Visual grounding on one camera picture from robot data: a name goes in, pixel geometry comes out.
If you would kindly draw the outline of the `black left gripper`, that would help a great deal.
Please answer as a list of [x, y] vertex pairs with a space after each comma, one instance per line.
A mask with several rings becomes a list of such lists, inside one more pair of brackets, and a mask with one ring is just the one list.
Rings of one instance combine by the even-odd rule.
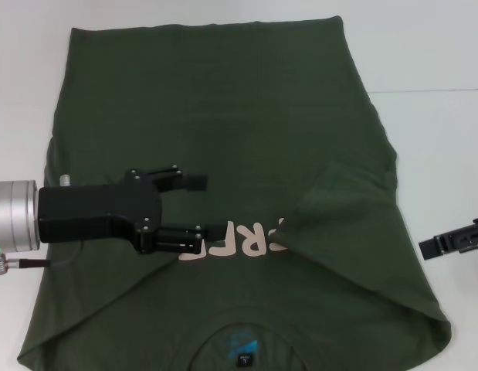
[[225, 239], [228, 223], [161, 224], [159, 193], [204, 192], [207, 186], [207, 175], [172, 165], [149, 173], [131, 169], [113, 184], [44, 187], [39, 190], [39, 238], [43, 243], [122, 239], [139, 254], [199, 254], [203, 242]]

